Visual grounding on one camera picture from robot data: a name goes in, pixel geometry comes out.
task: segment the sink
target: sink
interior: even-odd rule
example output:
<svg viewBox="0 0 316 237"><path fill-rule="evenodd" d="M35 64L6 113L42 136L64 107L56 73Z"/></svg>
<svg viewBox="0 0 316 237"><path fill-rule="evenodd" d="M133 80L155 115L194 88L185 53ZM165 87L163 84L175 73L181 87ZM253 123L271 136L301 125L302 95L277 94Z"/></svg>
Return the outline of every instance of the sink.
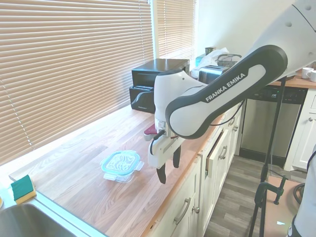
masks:
<svg viewBox="0 0 316 237"><path fill-rule="evenodd" d="M9 207L0 212L0 237L75 237L32 204Z"/></svg>
<svg viewBox="0 0 316 237"><path fill-rule="evenodd" d="M0 237L107 237L40 192L19 205L11 187L0 196Z"/></svg>

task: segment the butcher block counter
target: butcher block counter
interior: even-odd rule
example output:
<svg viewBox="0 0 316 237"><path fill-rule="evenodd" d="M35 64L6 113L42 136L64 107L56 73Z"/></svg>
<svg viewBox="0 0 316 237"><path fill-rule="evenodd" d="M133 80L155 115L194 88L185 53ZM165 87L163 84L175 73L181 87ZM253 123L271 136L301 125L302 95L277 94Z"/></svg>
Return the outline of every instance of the butcher block counter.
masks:
<svg viewBox="0 0 316 237"><path fill-rule="evenodd" d="M312 82L309 79L303 79L301 77L302 72L299 70L297 75L294 78L288 80L285 83L285 86L289 87L298 87L298 88L308 88L308 89L316 89L316 82ZM274 81L270 85L281 85L280 81Z"/></svg>
<svg viewBox="0 0 316 237"><path fill-rule="evenodd" d="M183 143L180 167L174 168L168 160L167 181L161 184L156 169L147 164L150 142L143 138L153 123L154 115L124 107L10 178L29 174L38 192L107 236L145 236L214 130L210 127L199 139ZM122 150L136 151L145 163L143 168L128 183L105 180L100 162Z"/></svg>

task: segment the white cup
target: white cup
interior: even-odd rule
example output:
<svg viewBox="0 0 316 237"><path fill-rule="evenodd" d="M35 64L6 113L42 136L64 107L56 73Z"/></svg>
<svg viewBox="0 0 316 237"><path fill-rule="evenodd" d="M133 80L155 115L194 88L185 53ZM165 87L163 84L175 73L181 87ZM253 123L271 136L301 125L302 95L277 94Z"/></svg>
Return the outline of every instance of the white cup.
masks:
<svg viewBox="0 0 316 237"><path fill-rule="evenodd" d="M316 70L315 71L310 71L310 72L306 73L306 75L308 76L308 78L312 82L316 82Z"/></svg>
<svg viewBox="0 0 316 237"><path fill-rule="evenodd" d="M308 79L309 77L307 76L307 73L313 71L314 68L303 68L302 69L302 78L303 79Z"/></svg>

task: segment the dishwasher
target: dishwasher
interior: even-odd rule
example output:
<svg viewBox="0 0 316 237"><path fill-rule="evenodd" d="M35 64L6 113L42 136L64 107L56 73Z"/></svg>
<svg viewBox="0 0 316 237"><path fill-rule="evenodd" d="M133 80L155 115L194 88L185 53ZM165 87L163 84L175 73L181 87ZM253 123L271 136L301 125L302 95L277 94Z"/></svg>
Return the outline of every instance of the dishwasher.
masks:
<svg viewBox="0 0 316 237"><path fill-rule="evenodd" d="M239 156L264 162L277 107L279 86L267 85L246 100ZM273 164L283 167L307 89L286 87L272 147Z"/></svg>

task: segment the window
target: window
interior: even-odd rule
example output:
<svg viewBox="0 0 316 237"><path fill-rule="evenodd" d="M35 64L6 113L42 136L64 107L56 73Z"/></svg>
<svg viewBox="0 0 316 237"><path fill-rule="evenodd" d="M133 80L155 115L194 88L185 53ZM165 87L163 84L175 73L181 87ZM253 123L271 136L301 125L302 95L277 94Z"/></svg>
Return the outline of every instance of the window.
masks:
<svg viewBox="0 0 316 237"><path fill-rule="evenodd" d="M128 105L153 59L148 0L3 0L0 18L0 164Z"/></svg>
<svg viewBox="0 0 316 237"><path fill-rule="evenodd" d="M196 0L157 0L156 53L159 58L195 58Z"/></svg>

